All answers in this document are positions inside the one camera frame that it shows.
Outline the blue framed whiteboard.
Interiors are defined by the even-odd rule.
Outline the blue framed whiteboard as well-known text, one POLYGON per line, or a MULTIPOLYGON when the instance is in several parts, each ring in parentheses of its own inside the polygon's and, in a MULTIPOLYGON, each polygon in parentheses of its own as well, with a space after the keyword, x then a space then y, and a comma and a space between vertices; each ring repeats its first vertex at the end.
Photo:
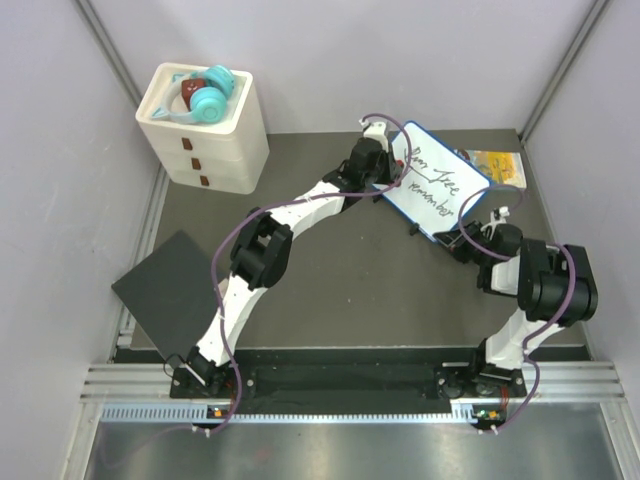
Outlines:
POLYGON ((384 198, 429 239, 455 229, 458 215, 474 208, 491 184, 486 175, 414 121, 404 125, 391 147, 409 169, 384 198))

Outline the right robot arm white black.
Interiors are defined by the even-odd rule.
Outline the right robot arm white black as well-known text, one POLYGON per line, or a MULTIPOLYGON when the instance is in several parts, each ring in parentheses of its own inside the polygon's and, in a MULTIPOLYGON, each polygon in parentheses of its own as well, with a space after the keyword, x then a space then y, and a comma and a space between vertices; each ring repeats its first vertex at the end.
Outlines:
POLYGON ((527 355, 596 312, 598 290, 583 246, 553 246, 513 225, 477 221, 435 239, 456 261, 479 267, 478 289, 517 300, 514 314, 480 343, 462 375, 478 395, 515 384, 527 355))

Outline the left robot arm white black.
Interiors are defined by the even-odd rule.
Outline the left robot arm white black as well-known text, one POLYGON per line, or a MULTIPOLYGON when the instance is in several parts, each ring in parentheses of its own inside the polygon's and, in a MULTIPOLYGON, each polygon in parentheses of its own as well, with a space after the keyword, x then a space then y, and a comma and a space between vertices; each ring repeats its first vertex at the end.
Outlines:
POLYGON ((185 366, 192 384, 205 396, 226 387, 222 368, 257 301, 283 277, 293 241, 320 221, 338 215, 370 196, 369 188, 398 185, 402 169, 384 134, 364 136, 348 159, 295 200, 253 210, 230 234, 235 241, 224 294, 216 291, 217 310, 204 336, 191 348, 185 366))

